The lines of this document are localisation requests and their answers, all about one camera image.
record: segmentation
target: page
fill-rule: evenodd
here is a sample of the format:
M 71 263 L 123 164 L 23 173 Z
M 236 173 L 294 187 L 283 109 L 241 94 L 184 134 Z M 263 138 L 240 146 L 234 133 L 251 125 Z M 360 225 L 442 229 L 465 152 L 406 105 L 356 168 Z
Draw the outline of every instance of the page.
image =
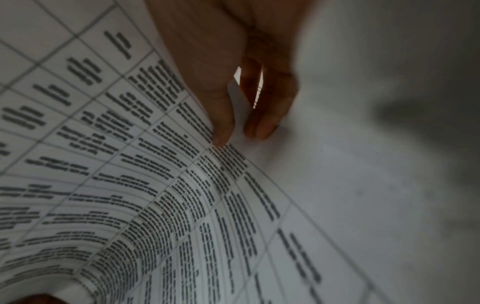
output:
M 478 235 L 436 238 L 431 192 L 345 153 L 375 156 L 358 125 L 305 106 L 252 143 L 232 83 L 216 149 L 142 1 L 5 0 L 0 17 L 0 303 L 468 302 L 476 273 L 437 287 L 469 251 L 442 250 Z

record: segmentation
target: white paper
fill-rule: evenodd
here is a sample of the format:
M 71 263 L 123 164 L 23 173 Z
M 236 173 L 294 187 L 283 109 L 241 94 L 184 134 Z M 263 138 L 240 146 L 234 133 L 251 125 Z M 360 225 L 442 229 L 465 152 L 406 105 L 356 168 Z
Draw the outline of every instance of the white paper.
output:
M 2 1 L 0 67 L 0 303 L 472 302 L 478 234 L 439 239 L 388 141 L 307 102 L 246 141 L 231 84 L 213 148 L 140 0 Z

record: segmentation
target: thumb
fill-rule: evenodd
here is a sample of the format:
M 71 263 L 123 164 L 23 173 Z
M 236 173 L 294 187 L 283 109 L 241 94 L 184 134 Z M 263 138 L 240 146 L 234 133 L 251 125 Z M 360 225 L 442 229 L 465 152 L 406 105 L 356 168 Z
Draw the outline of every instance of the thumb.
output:
M 197 97 L 213 124 L 213 145 L 224 146 L 235 129 L 234 109 L 227 88 L 197 93 Z

